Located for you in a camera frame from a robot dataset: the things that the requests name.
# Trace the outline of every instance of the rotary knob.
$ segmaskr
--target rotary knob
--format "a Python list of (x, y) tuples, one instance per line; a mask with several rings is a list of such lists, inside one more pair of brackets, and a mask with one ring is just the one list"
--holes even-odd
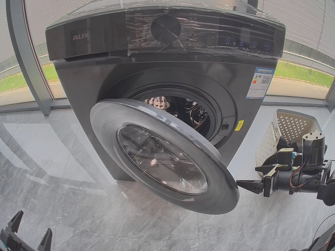
[(168, 14), (157, 17), (151, 24), (151, 34), (162, 43), (173, 42), (181, 31), (182, 27), (178, 19)]

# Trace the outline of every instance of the gray floor tile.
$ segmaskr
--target gray floor tile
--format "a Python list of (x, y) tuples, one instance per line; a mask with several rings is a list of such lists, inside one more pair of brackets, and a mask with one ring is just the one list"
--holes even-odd
[(17, 204), (0, 195), (0, 230), (7, 227), (8, 222), (18, 211)]
[[(5, 229), (11, 218), (19, 211), (23, 211), (23, 217), (17, 232), (21, 240), (25, 241), (32, 248), (37, 249), (45, 232), (51, 228), (55, 233), (56, 223), (36, 215), (23, 207), (13, 203), (3, 195), (0, 195), (0, 229)], [(55, 240), (52, 240), (52, 250), (55, 250)]]
[(57, 224), (56, 251), (199, 251), (198, 239), (181, 241), (149, 241), (115, 238), (80, 231)]
[(32, 248), (37, 250), (44, 234), (47, 229), (50, 228), (53, 232), (51, 250), (55, 250), (56, 223), (28, 210), (20, 210), (22, 210), (24, 214), (17, 235)]
[(197, 215), (147, 191), (136, 182), (118, 181), (95, 191), (65, 187), (57, 222), (108, 236), (174, 240), (198, 238)]
[[(276, 108), (261, 107), (229, 165), (236, 179), (260, 179), (254, 171), (255, 149)], [(329, 118), (326, 109), (288, 109), (315, 116), (321, 126)], [(232, 212), (196, 214), (139, 183), (113, 180), (72, 110), (52, 111), (50, 117), (40, 112), (4, 114), (0, 122), (0, 224), (23, 209), (22, 237), (34, 247), (51, 227), (57, 251), (287, 251), (307, 248), (318, 225), (333, 213), (316, 194), (276, 192), (265, 198), (240, 189)], [(335, 154), (334, 132), (335, 119), (330, 118), (326, 157)], [(334, 222), (335, 215), (317, 236)], [(29, 231), (33, 226), (36, 232)]]

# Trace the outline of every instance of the washing machine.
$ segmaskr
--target washing machine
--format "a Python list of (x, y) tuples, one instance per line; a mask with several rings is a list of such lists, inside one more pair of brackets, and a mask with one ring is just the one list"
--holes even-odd
[(283, 24), (239, 0), (94, 0), (46, 29), (66, 96), (113, 178), (206, 214), (238, 202), (227, 166), (284, 38)]

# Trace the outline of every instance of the yellow sticker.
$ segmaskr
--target yellow sticker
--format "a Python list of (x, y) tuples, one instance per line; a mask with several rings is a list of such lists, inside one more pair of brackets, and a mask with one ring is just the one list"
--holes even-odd
[(244, 120), (240, 120), (237, 127), (235, 128), (235, 131), (240, 131), (241, 127), (243, 126)]

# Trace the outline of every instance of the washer door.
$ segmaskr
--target washer door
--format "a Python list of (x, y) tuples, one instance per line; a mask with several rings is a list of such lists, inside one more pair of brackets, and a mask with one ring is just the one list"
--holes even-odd
[(158, 196), (212, 215), (237, 205), (238, 187), (218, 150), (177, 117), (141, 101), (106, 99), (90, 120), (113, 160)]

